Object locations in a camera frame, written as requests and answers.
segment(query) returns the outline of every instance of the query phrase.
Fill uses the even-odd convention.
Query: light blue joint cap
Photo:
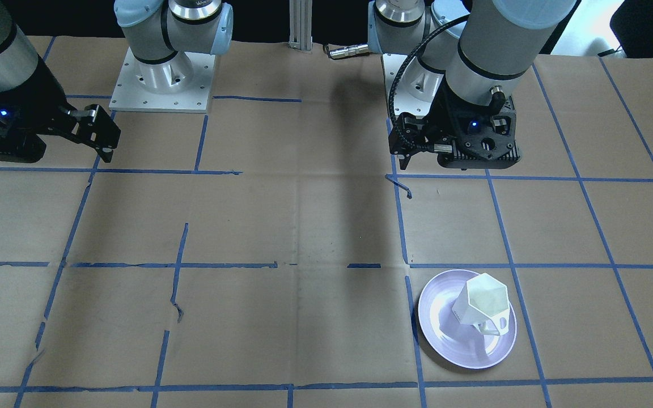
[[[158,12],[163,0],[115,0],[117,25],[132,27]]]
[[[381,54],[381,46],[379,45],[379,36],[376,33],[376,21],[374,19],[376,16],[374,15],[374,0],[370,2],[370,4],[367,6],[367,26],[368,26],[368,31],[367,31],[367,46],[370,49],[370,52],[374,52],[376,54]]]
[[[435,0],[432,3],[432,15],[435,16],[441,26],[466,14],[469,14],[469,11],[467,11],[461,0]],[[448,28],[448,32],[451,36],[459,39],[462,36],[465,24],[460,23],[453,28]]]
[[[570,13],[576,0],[493,0],[506,20],[528,30],[544,30],[557,25]]]
[[[221,19],[218,21],[218,30],[215,32],[213,47],[210,53],[213,55],[223,55],[231,48],[231,37],[234,31],[234,10],[228,3],[223,3],[221,9]]]

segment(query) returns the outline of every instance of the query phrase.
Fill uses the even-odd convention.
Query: white mug
[[[468,279],[453,304],[462,325],[473,325],[483,335],[508,333],[508,287],[489,274]]]

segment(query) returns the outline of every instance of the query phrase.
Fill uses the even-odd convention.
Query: purple plate
[[[503,361],[518,334],[510,306],[510,327],[502,336],[482,335],[472,325],[461,325],[452,308],[465,282],[479,274],[465,269],[444,271],[433,277],[419,297],[417,316],[428,343],[449,362],[465,368],[492,367]]]

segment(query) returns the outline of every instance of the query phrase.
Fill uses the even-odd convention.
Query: screw hole
[[[490,152],[490,150],[495,149],[495,140],[490,139],[490,137],[486,137],[485,139],[480,141],[480,145],[482,146],[483,149],[488,150],[488,152]]]

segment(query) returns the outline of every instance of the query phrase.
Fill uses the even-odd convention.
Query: blue tape grid line
[[[407,305],[410,312],[410,324],[412,325],[412,346],[415,351],[415,364],[417,365],[417,388],[419,390],[420,406],[427,408],[427,395],[425,393],[425,377],[422,374],[422,356],[419,351],[419,336],[417,333],[417,310],[412,298],[412,283],[410,277],[405,276],[405,287],[407,289]]]
[[[576,165],[576,162],[573,158],[573,153],[570,150],[570,147],[568,146],[568,142],[566,140],[566,137],[563,133],[563,129],[561,127],[561,124],[558,120],[558,116],[556,115],[556,112],[553,108],[553,104],[551,103],[551,100],[549,98],[548,93],[546,92],[546,87],[544,86],[544,83],[541,80],[541,75],[538,73],[538,69],[536,68],[536,65],[533,65],[533,72],[536,73],[536,78],[538,80],[538,85],[541,86],[541,92],[544,94],[544,98],[546,100],[546,104],[551,111],[551,115],[553,116],[554,122],[556,124],[556,128],[558,130],[558,133],[561,137],[561,140],[563,142],[563,145],[566,149],[566,153],[568,154],[568,158],[571,161],[571,165],[573,167],[573,171],[576,174],[576,177],[580,179],[580,172],[578,171],[578,166]],[[621,294],[624,297],[624,302],[626,304],[626,307],[628,309],[629,315],[631,315],[631,320],[634,323],[634,327],[637,329],[637,335],[639,336],[639,340],[642,341],[642,346],[643,349],[646,353],[646,358],[648,359],[648,363],[651,365],[651,370],[653,371],[653,355],[651,355],[651,350],[648,347],[648,344],[646,343],[646,338],[643,335],[642,327],[640,326],[638,319],[637,319],[637,314],[634,312],[634,308],[631,305],[631,301],[629,299],[628,293],[626,291],[626,288],[624,287],[624,282],[621,279],[621,274],[619,273],[619,268],[617,267],[615,261],[614,261],[614,255],[612,255],[611,249],[609,248],[609,243],[606,239],[606,235],[604,234],[604,230],[601,227],[601,224],[599,223],[599,218],[596,216],[596,211],[593,208],[593,205],[591,204],[591,199],[588,196],[588,191],[586,190],[586,185],[582,180],[578,181],[578,184],[581,187],[581,192],[583,193],[583,197],[586,200],[586,205],[588,206],[589,211],[591,212],[591,217],[593,218],[593,222],[596,225],[596,229],[599,232],[599,237],[601,237],[601,243],[604,246],[604,250],[606,250],[606,254],[609,258],[609,263],[612,265],[612,268],[614,270],[614,276],[616,277],[617,284],[619,285],[619,289],[621,290]]]
[[[290,263],[290,266],[296,266],[297,263]],[[0,266],[17,266],[26,268],[45,268],[49,266],[49,262],[15,262],[3,261]],[[70,268],[175,268],[175,263],[120,263],[120,262],[75,262],[66,265]],[[601,269],[613,268],[616,266],[619,269],[653,269],[653,263],[640,264],[640,263],[514,263],[517,269]],[[276,269],[279,267],[277,262],[273,263],[198,263],[198,262],[181,262],[181,268],[192,269],[231,269],[231,268],[247,268],[247,269]],[[511,267],[510,263],[410,263],[411,269],[508,269]],[[381,268],[380,263],[350,263],[347,268]]]
[[[203,126],[200,129],[200,140],[198,142],[198,152],[195,157],[195,166],[193,171],[198,171],[200,168],[200,157],[203,154],[203,145],[205,145],[205,131],[208,128],[208,115],[203,116]]]
[[[286,406],[287,408],[294,408],[294,385],[289,384],[287,391]]]
[[[648,143],[646,142],[645,137],[643,136],[642,129],[639,128],[639,126],[637,124],[637,120],[634,119],[634,116],[631,113],[631,110],[629,109],[629,106],[626,104],[626,101],[624,100],[624,96],[621,95],[621,92],[619,91],[619,87],[614,82],[614,77],[611,76],[611,73],[609,72],[609,68],[606,67],[606,64],[604,64],[604,60],[599,58],[599,62],[601,62],[601,67],[604,68],[604,72],[606,72],[606,76],[609,78],[609,81],[611,81],[611,85],[614,87],[614,90],[616,91],[616,95],[619,96],[619,100],[621,101],[621,104],[624,105],[624,109],[626,110],[626,113],[628,114],[629,118],[631,119],[631,123],[633,124],[634,129],[637,130],[637,134],[639,136],[639,139],[642,140],[642,144],[644,146],[644,149],[646,149],[646,152],[648,153],[648,157],[651,158],[651,162],[653,163],[653,153],[651,152],[651,149],[648,146]]]
[[[347,265],[347,269],[379,269],[381,268],[381,263],[350,263]]]
[[[508,256],[508,265],[510,266],[511,274],[513,275],[513,284],[515,284],[515,290],[518,294],[518,302],[520,304],[521,310],[523,310],[523,320],[525,322],[525,329],[528,332],[528,340],[531,342],[531,350],[533,351],[533,359],[536,360],[536,369],[538,372],[538,379],[541,383],[541,389],[544,392],[544,400],[546,400],[546,407],[551,408],[551,396],[549,394],[548,383],[546,382],[546,375],[544,374],[544,367],[541,364],[541,356],[538,353],[538,348],[536,344],[536,337],[533,335],[533,327],[531,325],[531,319],[528,317],[528,307],[525,305],[525,298],[523,297],[523,289],[520,286],[520,279],[518,278],[518,271],[516,270],[515,261],[513,261],[513,252],[510,248],[510,242],[508,242],[508,234],[506,233],[505,224],[503,224],[503,215],[501,214],[501,208],[498,204],[498,196],[495,193],[495,186],[493,186],[493,178],[490,176],[490,171],[485,170],[485,176],[487,176],[487,185],[490,188],[490,196],[493,198],[493,206],[495,207],[495,216],[498,217],[498,225],[501,229],[501,236],[503,237],[503,245],[505,246],[506,255]]]
[[[279,101],[280,103],[301,103],[301,100],[290,98],[257,98],[254,96],[238,96],[238,95],[218,95],[213,96],[214,100],[244,100],[244,101]]]
[[[29,172],[54,172],[54,173],[89,173],[89,168],[67,167],[0,167],[0,171],[29,171]],[[163,168],[98,168],[97,173],[144,173],[144,174],[203,174],[203,175],[239,175],[238,170],[183,170]],[[474,179],[485,180],[486,176],[480,174],[404,174],[393,171],[384,175],[392,183],[398,183],[400,188],[410,193],[410,189],[399,182],[401,179]],[[653,178],[605,178],[605,177],[559,177],[559,176],[501,176],[492,175],[493,180],[531,180],[531,181],[585,181],[585,182],[611,182],[611,183],[653,183]]]
[[[95,158],[94,164],[92,165],[92,170],[90,172],[90,177],[87,181],[87,186],[85,187],[85,191],[82,194],[82,199],[80,200],[80,207],[77,209],[77,215],[75,216],[75,220],[72,222],[70,235],[67,238],[67,244],[65,245],[65,250],[62,253],[62,260],[60,261],[60,265],[57,268],[57,274],[54,276],[54,282],[52,282],[52,289],[49,291],[49,298],[47,299],[47,304],[46,307],[44,308],[44,320],[39,325],[39,330],[37,331],[37,336],[35,339],[35,346],[38,350],[39,350],[39,345],[41,343],[42,336],[44,335],[44,329],[46,328],[46,321],[49,318],[49,313],[52,311],[52,304],[54,304],[54,295],[57,293],[57,286],[60,283],[60,278],[62,278],[62,271],[65,268],[65,264],[67,263],[67,255],[70,253],[70,248],[72,247],[72,242],[75,238],[77,227],[80,224],[80,219],[82,218],[82,212],[84,211],[87,197],[90,194],[92,181],[96,174],[95,170],[97,169],[98,166],[99,166],[99,156]],[[31,363],[29,363],[29,365],[25,369],[24,375],[22,377],[22,384],[20,386],[20,390],[16,393],[14,408],[20,408],[22,404],[22,398],[24,397],[24,390],[26,389],[27,383],[29,382],[29,375],[32,372],[32,367],[34,367],[35,362],[36,359],[31,361]]]
[[[0,266],[22,266],[28,268],[46,268],[49,266],[49,262],[13,262],[13,261],[3,261],[0,262]]]
[[[590,269],[600,269],[600,268],[613,268],[616,266],[619,269],[653,269],[653,263],[640,264],[640,263],[513,263],[518,269],[530,269],[530,268],[590,268]],[[500,269],[500,268],[510,268],[510,263],[410,263],[410,268],[412,269],[445,269],[445,268],[454,268],[454,269]]]
[[[29,171],[33,173],[89,173],[90,168],[62,168],[62,167],[0,167],[0,171]],[[143,173],[143,174],[204,174],[212,176],[238,176],[243,171],[238,170],[176,170],[176,169],[148,169],[148,168],[98,168],[95,173]]]
[[[158,406],[158,393],[160,393],[160,382],[163,380],[163,368],[166,366],[166,352],[168,351],[168,339],[171,332],[166,330],[163,333],[163,345],[160,347],[160,359],[158,359],[158,372],[155,374],[155,387],[152,391],[150,408]]]
[[[638,384],[653,383],[653,377],[579,377],[549,378],[549,385],[580,384]],[[541,380],[475,380],[475,381],[425,381],[425,388],[512,387],[541,385]],[[80,393],[80,392],[277,392],[278,390],[355,390],[384,388],[418,388],[417,382],[319,382],[307,385],[294,384],[184,384],[184,385],[123,385],[119,387],[56,387],[29,385],[24,393]],[[0,386],[0,393],[16,393],[18,386]]]
[[[473,179],[485,180],[482,174],[407,174],[389,175],[389,179]],[[653,183],[653,178],[618,178],[618,177],[567,177],[567,176],[506,176],[492,175],[494,180],[531,180],[531,181],[588,181],[609,183]]]
[[[171,304],[178,309],[178,323],[181,322],[183,318],[183,309],[178,305],[176,301],[176,296],[178,295],[178,283],[181,279],[181,264],[183,263],[183,251],[186,248],[186,239],[188,239],[188,223],[186,222],[185,227],[183,227],[183,236],[181,237],[181,243],[178,247],[178,257],[176,259],[176,271],[173,273],[173,295],[171,295]]]
[[[175,268],[180,265],[181,268],[192,269],[230,269],[230,268],[246,268],[246,269],[261,269],[269,268],[276,269],[279,267],[277,262],[272,263],[199,263],[199,262],[180,262],[180,263],[107,263],[107,262],[76,262],[70,264],[70,268]]]
[[[46,62],[47,57],[49,57],[49,52],[52,51],[52,46],[54,45],[54,40],[57,39],[57,36],[52,37],[51,40],[49,40],[49,45],[47,46],[47,50],[44,52],[44,55],[42,55],[42,61]]]

